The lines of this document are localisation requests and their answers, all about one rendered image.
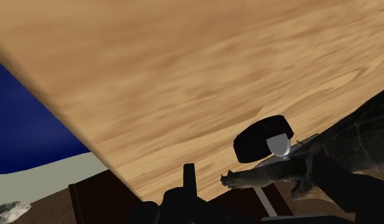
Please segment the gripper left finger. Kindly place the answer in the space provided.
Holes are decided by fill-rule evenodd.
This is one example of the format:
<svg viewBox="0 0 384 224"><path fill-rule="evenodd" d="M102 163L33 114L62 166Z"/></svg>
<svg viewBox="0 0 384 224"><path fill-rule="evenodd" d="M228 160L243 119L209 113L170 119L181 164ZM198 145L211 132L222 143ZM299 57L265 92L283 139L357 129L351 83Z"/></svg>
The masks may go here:
<svg viewBox="0 0 384 224"><path fill-rule="evenodd" d="M210 212L197 196L195 165L183 165L183 185L167 190L161 204L139 202L129 224L211 224Z"/></svg>

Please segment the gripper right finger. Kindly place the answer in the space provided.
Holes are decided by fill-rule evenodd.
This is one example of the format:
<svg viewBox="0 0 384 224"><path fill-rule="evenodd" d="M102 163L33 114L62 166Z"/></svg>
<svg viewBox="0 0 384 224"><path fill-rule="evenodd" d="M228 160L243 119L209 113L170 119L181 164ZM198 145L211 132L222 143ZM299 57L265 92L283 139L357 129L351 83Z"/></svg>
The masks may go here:
<svg viewBox="0 0 384 224"><path fill-rule="evenodd" d="M308 179L340 208L355 214L355 224L384 224L384 181L354 174L328 157L307 159Z"/></svg>

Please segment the dark turtle figure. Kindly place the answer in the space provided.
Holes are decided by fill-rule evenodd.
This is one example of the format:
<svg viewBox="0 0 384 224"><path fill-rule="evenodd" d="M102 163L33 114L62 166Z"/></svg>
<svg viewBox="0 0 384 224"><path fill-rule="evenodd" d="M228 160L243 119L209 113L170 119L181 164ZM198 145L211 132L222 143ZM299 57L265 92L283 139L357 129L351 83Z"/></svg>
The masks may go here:
<svg viewBox="0 0 384 224"><path fill-rule="evenodd" d="M266 187L280 181L295 182L296 200L329 197L308 177L308 157L322 153L342 168L384 181L384 89L355 111L290 152L287 158L221 176L228 188Z"/></svg>

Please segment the black round object grey tip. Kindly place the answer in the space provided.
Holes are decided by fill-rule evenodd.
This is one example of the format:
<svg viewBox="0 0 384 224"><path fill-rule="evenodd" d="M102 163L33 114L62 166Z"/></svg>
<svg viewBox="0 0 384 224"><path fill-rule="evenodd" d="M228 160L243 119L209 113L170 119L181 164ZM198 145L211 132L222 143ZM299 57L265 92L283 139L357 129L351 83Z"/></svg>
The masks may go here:
<svg viewBox="0 0 384 224"><path fill-rule="evenodd" d="M294 132L283 115L263 118L243 130L233 141L240 163L247 164L269 155L284 157L290 153Z"/></svg>

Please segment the dark brown wooden furniture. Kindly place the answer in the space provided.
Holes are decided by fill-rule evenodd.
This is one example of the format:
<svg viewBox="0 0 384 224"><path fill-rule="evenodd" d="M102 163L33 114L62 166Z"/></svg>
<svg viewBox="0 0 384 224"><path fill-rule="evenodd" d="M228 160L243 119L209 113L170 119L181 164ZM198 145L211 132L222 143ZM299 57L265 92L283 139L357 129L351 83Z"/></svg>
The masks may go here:
<svg viewBox="0 0 384 224"><path fill-rule="evenodd" d="M141 199L111 171L70 184L76 224L128 224Z"/></svg>

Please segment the grey white lumpy object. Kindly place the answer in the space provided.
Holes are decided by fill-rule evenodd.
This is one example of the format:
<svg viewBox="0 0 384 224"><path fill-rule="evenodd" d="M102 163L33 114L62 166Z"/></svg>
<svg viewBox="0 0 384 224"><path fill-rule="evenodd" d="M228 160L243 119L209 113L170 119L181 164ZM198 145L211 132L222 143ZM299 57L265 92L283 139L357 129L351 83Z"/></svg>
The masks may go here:
<svg viewBox="0 0 384 224"><path fill-rule="evenodd" d="M32 208L30 203L14 201L0 205L0 224L10 224Z"/></svg>

